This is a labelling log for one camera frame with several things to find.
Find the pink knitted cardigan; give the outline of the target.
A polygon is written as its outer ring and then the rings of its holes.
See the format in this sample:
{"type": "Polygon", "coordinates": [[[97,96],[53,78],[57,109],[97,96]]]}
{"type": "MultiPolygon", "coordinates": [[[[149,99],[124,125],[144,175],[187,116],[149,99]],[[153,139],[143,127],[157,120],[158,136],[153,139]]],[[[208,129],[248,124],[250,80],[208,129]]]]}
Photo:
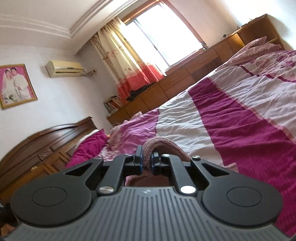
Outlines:
{"type": "Polygon", "coordinates": [[[169,186],[169,179],[163,175],[154,176],[151,171],[151,154],[157,150],[161,154],[172,154],[178,156],[182,161],[189,162],[190,157],[174,142],[163,137],[153,137],[148,139],[144,145],[144,172],[141,175],[131,175],[126,177],[125,186],[137,187],[163,187],[169,186]]]}

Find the magenta pillow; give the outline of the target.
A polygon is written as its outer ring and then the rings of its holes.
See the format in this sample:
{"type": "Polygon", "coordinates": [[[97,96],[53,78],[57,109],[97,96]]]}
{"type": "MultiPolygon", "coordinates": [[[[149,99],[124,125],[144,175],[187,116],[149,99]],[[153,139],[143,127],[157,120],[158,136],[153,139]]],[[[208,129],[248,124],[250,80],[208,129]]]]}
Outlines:
{"type": "Polygon", "coordinates": [[[97,156],[107,145],[109,137],[104,129],[95,129],[82,137],[75,146],[75,151],[65,168],[68,169],[97,156]]]}

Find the stack of books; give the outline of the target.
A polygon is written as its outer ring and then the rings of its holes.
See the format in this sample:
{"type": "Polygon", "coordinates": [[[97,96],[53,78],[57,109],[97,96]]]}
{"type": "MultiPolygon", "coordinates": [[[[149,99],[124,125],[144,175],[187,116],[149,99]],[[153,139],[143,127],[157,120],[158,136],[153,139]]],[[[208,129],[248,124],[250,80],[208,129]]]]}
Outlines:
{"type": "Polygon", "coordinates": [[[110,114],[118,111],[123,106],[121,99],[116,95],[104,101],[103,104],[110,114]]]}

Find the black cloth on cabinet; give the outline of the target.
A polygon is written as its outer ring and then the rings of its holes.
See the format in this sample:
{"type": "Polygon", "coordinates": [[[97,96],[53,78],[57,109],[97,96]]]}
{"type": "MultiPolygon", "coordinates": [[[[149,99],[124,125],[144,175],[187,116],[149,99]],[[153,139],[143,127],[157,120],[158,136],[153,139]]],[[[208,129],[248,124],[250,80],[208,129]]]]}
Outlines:
{"type": "Polygon", "coordinates": [[[144,85],[141,88],[137,89],[137,90],[131,90],[129,92],[128,97],[126,97],[127,101],[133,101],[137,96],[139,96],[142,92],[144,92],[145,90],[147,90],[148,88],[150,88],[151,85],[144,85]]]}

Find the dark wooden headboard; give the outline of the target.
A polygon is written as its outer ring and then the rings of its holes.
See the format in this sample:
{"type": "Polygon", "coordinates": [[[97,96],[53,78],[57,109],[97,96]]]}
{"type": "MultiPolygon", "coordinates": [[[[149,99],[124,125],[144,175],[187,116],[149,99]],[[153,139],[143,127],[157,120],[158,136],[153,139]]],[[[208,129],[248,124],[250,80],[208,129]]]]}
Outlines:
{"type": "Polygon", "coordinates": [[[24,184],[65,168],[79,140],[95,129],[89,116],[35,133],[15,146],[1,160],[1,205],[9,203],[24,184]]]}

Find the long wooden drawer cabinet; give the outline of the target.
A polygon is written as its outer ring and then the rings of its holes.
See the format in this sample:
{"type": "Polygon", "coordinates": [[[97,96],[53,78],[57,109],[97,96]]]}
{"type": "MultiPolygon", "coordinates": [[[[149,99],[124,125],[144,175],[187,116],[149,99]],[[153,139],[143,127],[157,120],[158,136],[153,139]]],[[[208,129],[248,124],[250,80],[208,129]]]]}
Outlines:
{"type": "Polygon", "coordinates": [[[147,113],[158,108],[229,60],[245,45],[264,36],[267,43],[282,45],[267,14],[251,20],[208,50],[178,64],[168,71],[166,77],[108,116],[107,120],[114,126],[130,120],[139,111],[147,113]]]}

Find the magenta striped bedspread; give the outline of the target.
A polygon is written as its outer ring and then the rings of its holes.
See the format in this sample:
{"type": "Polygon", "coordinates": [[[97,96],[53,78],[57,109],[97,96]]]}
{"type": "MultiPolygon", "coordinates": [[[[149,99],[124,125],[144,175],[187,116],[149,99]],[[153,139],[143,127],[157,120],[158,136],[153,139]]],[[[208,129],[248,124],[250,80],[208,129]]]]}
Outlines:
{"type": "Polygon", "coordinates": [[[215,70],[159,108],[111,130],[97,155],[112,161],[155,136],[188,156],[273,185],[283,197],[276,226],[295,234],[295,51],[215,70]]]}

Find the orange and cream curtain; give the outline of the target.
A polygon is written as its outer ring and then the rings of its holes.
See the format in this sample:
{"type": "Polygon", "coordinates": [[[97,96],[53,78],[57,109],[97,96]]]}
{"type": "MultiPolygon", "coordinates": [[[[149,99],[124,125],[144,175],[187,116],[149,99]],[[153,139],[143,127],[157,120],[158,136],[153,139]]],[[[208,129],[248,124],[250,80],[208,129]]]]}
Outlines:
{"type": "Polygon", "coordinates": [[[142,60],[128,39],[128,29],[115,17],[90,39],[91,44],[114,76],[114,83],[122,102],[143,86],[161,80],[164,75],[154,65],[142,60]]]}

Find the small metal figurine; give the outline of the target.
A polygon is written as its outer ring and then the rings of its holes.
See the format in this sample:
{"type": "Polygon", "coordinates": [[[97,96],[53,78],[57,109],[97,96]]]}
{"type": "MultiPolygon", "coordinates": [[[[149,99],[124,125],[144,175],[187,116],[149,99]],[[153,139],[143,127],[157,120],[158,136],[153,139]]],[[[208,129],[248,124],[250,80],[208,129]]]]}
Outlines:
{"type": "Polygon", "coordinates": [[[201,44],[202,44],[202,46],[203,46],[203,49],[205,49],[205,50],[208,49],[208,46],[207,46],[207,44],[206,44],[204,41],[202,41],[201,44]]]}

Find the framed wedding photo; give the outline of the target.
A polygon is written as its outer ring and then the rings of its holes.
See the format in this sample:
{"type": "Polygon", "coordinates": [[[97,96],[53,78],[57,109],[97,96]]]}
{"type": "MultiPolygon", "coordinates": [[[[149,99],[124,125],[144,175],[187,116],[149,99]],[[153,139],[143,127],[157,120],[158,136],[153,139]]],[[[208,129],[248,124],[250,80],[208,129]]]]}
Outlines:
{"type": "Polygon", "coordinates": [[[37,99],[25,64],[1,66],[1,109],[12,108],[37,99]]]}

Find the pink frilled pillow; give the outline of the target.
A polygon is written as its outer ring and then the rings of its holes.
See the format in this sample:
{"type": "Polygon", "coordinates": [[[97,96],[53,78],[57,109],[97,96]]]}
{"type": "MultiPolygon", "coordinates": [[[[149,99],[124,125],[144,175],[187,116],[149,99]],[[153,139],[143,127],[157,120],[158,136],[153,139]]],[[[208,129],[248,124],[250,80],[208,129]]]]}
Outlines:
{"type": "Polygon", "coordinates": [[[221,70],[228,66],[239,65],[254,60],[264,54],[278,51],[281,49],[280,44],[266,43],[267,36],[255,39],[245,45],[235,53],[228,61],[219,66],[216,70],[221,70]]]}

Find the wall air conditioner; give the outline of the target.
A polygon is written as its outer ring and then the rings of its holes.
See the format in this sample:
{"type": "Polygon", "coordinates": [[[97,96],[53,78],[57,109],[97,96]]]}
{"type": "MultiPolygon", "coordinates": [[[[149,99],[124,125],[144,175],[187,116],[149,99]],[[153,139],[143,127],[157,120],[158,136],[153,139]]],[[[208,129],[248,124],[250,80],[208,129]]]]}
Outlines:
{"type": "Polygon", "coordinates": [[[51,78],[77,77],[84,75],[82,66],[77,62],[49,61],[45,67],[51,78]]]}

